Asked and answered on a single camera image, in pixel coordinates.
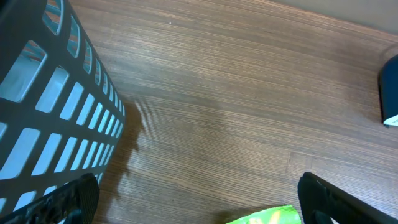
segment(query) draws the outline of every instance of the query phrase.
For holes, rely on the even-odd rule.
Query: bright green object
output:
[[[291,205],[268,208],[227,224],[301,224],[299,213]]]

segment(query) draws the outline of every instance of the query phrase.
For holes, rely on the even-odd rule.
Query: wood grain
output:
[[[398,37],[265,0],[72,0],[127,110],[95,223],[225,223],[311,171],[398,218]]]

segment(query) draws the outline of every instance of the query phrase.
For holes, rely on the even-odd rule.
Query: gray plastic basket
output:
[[[91,172],[124,105],[67,0],[0,3],[0,216]]]

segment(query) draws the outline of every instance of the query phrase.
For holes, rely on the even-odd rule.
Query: basket hole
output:
[[[109,134],[109,132],[111,131],[113,121],[114,121],[114,116],[112,115],[111,119],[109,120],[108,127],[106,128],[105,134]]]
[[[111,137],[113,137],[113,136],[114,136],[114,134],[116,133],[116,130],[118,129],[118,126],[119,126],[119,120],[117,119],[117,120],[116,120],[116,123],[114,124],[114,127],[113,127],[113,131],[112,131]]]
[[[95,128],[95,125],[97,124],[97,120],[98,120],[98,117],[100,116],[101,111],[102,111],[102,104],[98,103],[97,108],[95,108],[93,117],[90,121],[90,124],[88,125],[88,128],[90,128],[90,129]]]
[[[7,202],[6,198],[0,198],[0,213],[6,202]]]
[[[15,178],[19,175],[39,135],[40,131],[36,129],[25,128],[22,130],[6,163],[0,170],[0,180]]]
[[[104,72],[104,87],[102,91],[105,95],[108,93],[108,75],[106,74],[106,72]]]
[[[44,146],[42,154],[33,169],[32,175],[44,174],[58,148],[62,136],[60,134],[52,133]]]
[[[114,148],[114,146],[111,147],[111,150],[110,150],[110,152],[109,152],[109,154],[108,154],[108,157],[106,158],[105,165],[108,164],[109,159],[110,159],[111,156],[112,156],[113,148]]]
[[[97,85],[100,85],[101,83],[101,64],[98,61],[98,59],[95,59],[95,76],[94,76],[94,82]]]
[[[35,108],[44,113],[51,112],[61,94],[63,86],[68,80],[68,77],[68,72],[62,67],[55,68],[55,71],[52,74],[50,81],[47,83],[47,86],[45,87]]]
[[[75,18],[73,18],[73,16],[70,16],[70,20],[70,35],[67,49],[73,57],[77,58],[80,46],[80,28],[77,25],[76,20]]]
[[[91,47],[88,44],[87,40],[86,40],[86,54],[85,54],[85,61],[83,63],[83,68],[85,69],[85,71],[87,72],[87,74],[91,73],[91,59],[92,59],[92,51],[91,51]]]
[[[103,174],[103,173],[100,173],[99,176],[98,176],[98,184],[100,184],[100,182],[101,182],[102,174]]]
[[[116,91],[114,92],[114,106],[117,108],[118,107],[118,94]]]
[[[120,133],[122,132],[122,129],[123,129],[123,124],[120,124],[119,131],[118,131],[118,133],[116,134],[116,138],[119,137]]]
[[[101,153],[102,153],[102,150],[103,150],[103,149],[104,149],[104,144],[101,143],[101,144],[99,145],[97,155],[95,156],[93,165],[92,165],[91,167],[97,166],[98,160],[100,159],[100,156],[101,156]]]
[[[97,147],[97,142],[93,142],[91,144],[90,151],[88,151],[88,155],[87,155],[86,161],[83,164],[83,169],[86,169],[88,167],[88,165],[90,164],[91,158],[93,157],[93,154],[95,152],[95,148],[96,147]]]
[[[79,102],[82,93],[83,87],[80,85],[80,83],[76,82],[75,86],[73,86],[73,89],[70,92],[65,106],[61,111],[60,118],[68,121],[72,117],[72,114],[75,111],[75,108],[77,106],[77,103]]]
[[[76,124],[83,125],[86,122],[87,115],[90,112],[93,103],[94,103],[94,96],[89,94],[87,96],[85,104],[83,105],[83,108],[81,109],[80,115],[77,118]]]
[[[35,42],[28,41],[0,84],[0,97],[21,102],[35,80],[47,54]]]
[[[0,122],[0,140],[2,135],[6,132],[7,124]]]
[[[106,157],[106,155],[108,154],[109,147],[110,147],[110,145],[106,145],[104,154],[102,155],[102,158],[101,158],[101,162],[99,162],[99,165],[98,165],[98,166],[102,166],[102,165],[104,164],[105,157]]]
[[[88,140],[86,140],[86,139],[82,140],[80,147],[79,147],[79,151],[77,152],[76,158],[73,161],[73,164],[72,164],[72,167],[70,168],[70,170],[76,170],[79,167],[81,158],[83,158],[83,155],[86,151],[87,145],[88,145]]]
[[[43,22],[54,35],[59,35],[61,31],[63,17],[63,1],[48,0],[43,13]]]
[[[65,145],[65,148],[63,149],[62,155],[60,160],[58,161],[58,164],[54,170],[54,172],[62,172],[65,167],[67,166],[67,163],[69,161],[70,154],[73,151],[73,148],[75,148],[77,138],[70,137],[68,139],[67,144]]]
[[[57,186],[47,187],[47,189],[45,189],[44,191],[43,196],[53,192],[55,189],[57,189]]]
[[[99,124],[99,127],[98,127],[98,132],[99,133],[101,133],[102,130],[104,129],[105,124],[106,124],[106,120],[108,120],[108,116],[109,116],[109,111],[106,110],[105,113],[104,113],[104,116],[102,117],[101,123]]]
[[[26,193],[22,194],[18,199],[17,205],[14,208],[14,211],[31,203],[33,201],[33,198],[35,197],[35,194],[36,194],[36,191],[26,192]]]
[[[113,86],[109,84],[110,90],[109,90],[109,100],[113,101]]]

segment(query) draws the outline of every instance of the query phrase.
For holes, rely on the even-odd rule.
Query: brown wooden floor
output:
[[[398,218],[377,93],[397,36],[265,0],[72,5],[127,107],[95,223],[300,209],[307,170]]]

